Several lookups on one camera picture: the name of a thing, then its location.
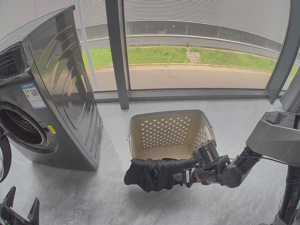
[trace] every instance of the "grass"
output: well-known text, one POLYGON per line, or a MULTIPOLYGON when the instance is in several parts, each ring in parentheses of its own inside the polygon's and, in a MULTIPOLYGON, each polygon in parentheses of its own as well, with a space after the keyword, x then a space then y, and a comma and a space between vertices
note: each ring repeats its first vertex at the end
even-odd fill
POLYGON ((128 49, 129 64, 186 63, 189 61, 187 49, 183 46, 161 45, 147 48, 135 46, 128 49))
MULTIPOLYGON (((128 48, 128 62, 129 64, 189 63, 190 59, 187 51, 187 48, 183 46, 134 46, 128 48)), ((276 60, 258 57, 250 53, 206 49, 197 46, 190 47, 189 51, 200 54, 200 62, 197 62, 198 64, 250 68, 269 72, 272 72, 276 65, 276 60)), ((90 53, 96 69, 113 64, 110 47, 91 49, 90 53)), ((82 56, 85 67, 88 68, 85 51, 82 52, 82 56)), ((290 76, 294 76, 297 69, 297 66, 293 66, 290 76)))
POLYGON ((241 68, 273 71, 276 61, 273 59, 254 56, 250 53, 238 53, 204 47, 190 47, 191 52, 200 54, 202 64, 223 65, 241 68))

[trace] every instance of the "asphalt road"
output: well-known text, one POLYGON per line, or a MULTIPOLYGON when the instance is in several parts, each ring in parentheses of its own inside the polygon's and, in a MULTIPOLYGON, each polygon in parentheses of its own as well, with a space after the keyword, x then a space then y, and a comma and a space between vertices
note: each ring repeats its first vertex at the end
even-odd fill
MULTIPOLYGON (((116 90, 114 71, 96 71, 101 91, 116 90)), ((270 74, 246 69, 137 68, 130 69, 131 89, 154 88, 265 88, 270 74)), ((288 78, 285 88, 291 82, 288 78)))

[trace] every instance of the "washing machine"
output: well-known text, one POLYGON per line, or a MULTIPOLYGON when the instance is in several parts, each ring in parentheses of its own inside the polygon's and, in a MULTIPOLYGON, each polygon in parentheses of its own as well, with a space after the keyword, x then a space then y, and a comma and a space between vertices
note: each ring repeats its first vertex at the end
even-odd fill
POLYGON ((32 162, 96 171, 102 119, 74 9, 40 17, 0 41, 0 125, 32 162))

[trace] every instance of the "black garment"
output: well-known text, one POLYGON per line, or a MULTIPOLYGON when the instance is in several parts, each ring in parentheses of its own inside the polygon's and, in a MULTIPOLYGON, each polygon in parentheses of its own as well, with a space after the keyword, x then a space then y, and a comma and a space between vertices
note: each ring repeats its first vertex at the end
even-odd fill
POLYGON ((162 189, 171 190, 174 185, 180 184, 173 178, 173 174, 182 172, 183 169, 192 168, 196 165, 194 158, 191 159, 170 159, 145 160, 132 159, 130 168, 127 170, 124 182, 126 185, 137 184, 145 192, 158 192, 162 189))

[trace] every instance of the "energy label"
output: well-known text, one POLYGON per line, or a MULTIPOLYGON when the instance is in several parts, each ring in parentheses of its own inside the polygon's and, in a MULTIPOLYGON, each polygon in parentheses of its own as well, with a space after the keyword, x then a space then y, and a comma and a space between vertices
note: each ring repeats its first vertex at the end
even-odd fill
POLYGON ((34 82, 22 84, 20 86, 34 109, 47 108, 34 82))

